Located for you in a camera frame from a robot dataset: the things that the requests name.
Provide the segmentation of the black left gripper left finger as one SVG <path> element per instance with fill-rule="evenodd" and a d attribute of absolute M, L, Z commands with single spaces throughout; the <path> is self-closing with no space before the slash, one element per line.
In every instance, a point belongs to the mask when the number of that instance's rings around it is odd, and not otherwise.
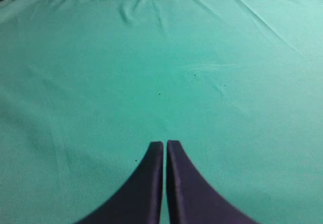
<path fill-rule="evenodd" d="M 140 164 L 122 187 L 78 223 L 159 223 L 163 159 L 163 143 L 151 142 Z"/>

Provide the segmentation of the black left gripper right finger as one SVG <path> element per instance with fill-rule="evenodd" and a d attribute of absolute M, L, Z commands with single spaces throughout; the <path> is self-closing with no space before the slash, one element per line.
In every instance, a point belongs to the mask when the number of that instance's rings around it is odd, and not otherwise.
<path fill-rule="evenodd" d="M 177 140 L 167 142 L 167 201 L 170 223 L 256 223 L 205 180 Z"/>

